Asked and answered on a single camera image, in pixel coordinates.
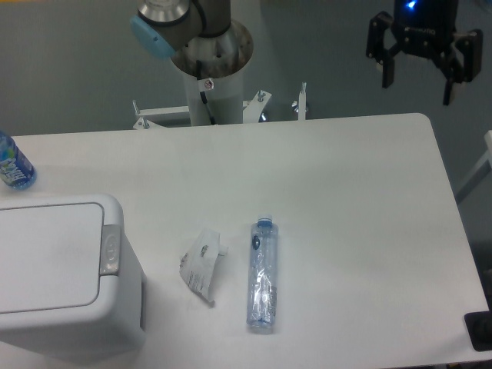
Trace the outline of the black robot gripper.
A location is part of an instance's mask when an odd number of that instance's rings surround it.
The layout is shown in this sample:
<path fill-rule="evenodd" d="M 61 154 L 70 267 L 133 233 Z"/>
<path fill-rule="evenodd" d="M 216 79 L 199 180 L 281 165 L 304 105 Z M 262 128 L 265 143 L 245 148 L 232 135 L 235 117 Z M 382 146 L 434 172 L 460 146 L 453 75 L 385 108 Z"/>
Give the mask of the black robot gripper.
<path fill-rule="evenodd" d="M 476 28 L 454 34 L 457 8 L 457 1 L 395 1 L 394 18 L 380 12 L 369 21 L 366 56 L 383 68 L 383 88 L 394 82 L 394 56 L 399 52 L 430 59 L 445 71 L 446 106 L 454 100 L 455 84 L 474 80 L 481 71 L 484 33 Z M 390 49 L 384 46 L 388 29 L 396 40 Z"/>

